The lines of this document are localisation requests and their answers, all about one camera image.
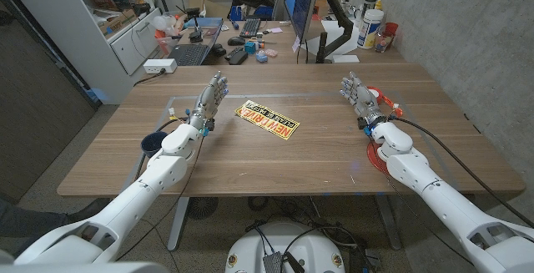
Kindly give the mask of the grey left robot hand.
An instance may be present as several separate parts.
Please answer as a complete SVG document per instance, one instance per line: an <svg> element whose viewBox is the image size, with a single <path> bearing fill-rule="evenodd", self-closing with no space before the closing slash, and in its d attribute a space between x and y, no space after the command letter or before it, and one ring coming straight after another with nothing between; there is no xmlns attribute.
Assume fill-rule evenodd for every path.
<svg viewBox="0 0 534 273"><path fill-rule="evenodd" d="M195 101L189 124L196 129L203 129L206 122L213 119L223 98L228 94L227 78L218 71L206 85Z"/></svg>

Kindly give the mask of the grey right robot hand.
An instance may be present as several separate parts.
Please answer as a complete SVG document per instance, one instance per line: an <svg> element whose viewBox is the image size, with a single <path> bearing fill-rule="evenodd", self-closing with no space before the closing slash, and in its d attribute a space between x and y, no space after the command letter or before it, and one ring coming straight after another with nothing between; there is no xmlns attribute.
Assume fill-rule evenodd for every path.
<svg viewBox="0 0 534 273"><path fill-rule="evenodd" d="M349 77L342 78L341 86L340 94L353 106L357 114L359 129L373 129L386 121L386 116L380 110L377 97L353 72L350 72Z"/></svg>

